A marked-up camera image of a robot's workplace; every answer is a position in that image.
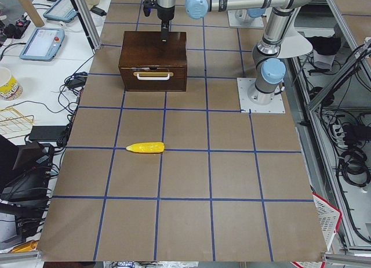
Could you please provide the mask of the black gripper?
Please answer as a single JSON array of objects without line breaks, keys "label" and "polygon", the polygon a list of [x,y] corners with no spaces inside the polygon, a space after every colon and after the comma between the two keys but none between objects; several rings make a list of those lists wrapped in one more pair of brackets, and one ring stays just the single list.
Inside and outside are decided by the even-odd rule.
[{"label": "black gripper", "polygon": [[169,21],[162,20],[161,22],[161,41],[167,42],[168,41],[168,32],[169,32]]}]

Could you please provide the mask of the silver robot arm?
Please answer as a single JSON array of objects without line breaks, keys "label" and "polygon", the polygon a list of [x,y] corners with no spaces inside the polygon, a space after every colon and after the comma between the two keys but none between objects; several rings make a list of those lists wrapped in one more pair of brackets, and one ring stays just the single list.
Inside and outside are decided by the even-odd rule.
[{"label": "silver robot arm", "polygon": [[286,73],[284,63],[278,59],[282,41],[294,23],[298,9],[310,1],[312,0],[185,0],[185,9],[192,19],[203,18],[207,12],[212,11],[272,9],[262,39],[253,48],[257,78],[248,90],[252,102],[267,105]]}]

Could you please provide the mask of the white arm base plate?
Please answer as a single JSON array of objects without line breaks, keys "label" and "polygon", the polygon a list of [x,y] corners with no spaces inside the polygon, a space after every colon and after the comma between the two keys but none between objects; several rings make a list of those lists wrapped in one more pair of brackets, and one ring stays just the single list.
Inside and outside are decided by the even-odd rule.
[{"label": "white arm base plate", "polygon": [[284,114],[285,106],[279,86],[271,94],[255,88],[255,78],[237,78],[239,104],[242,113]]}]

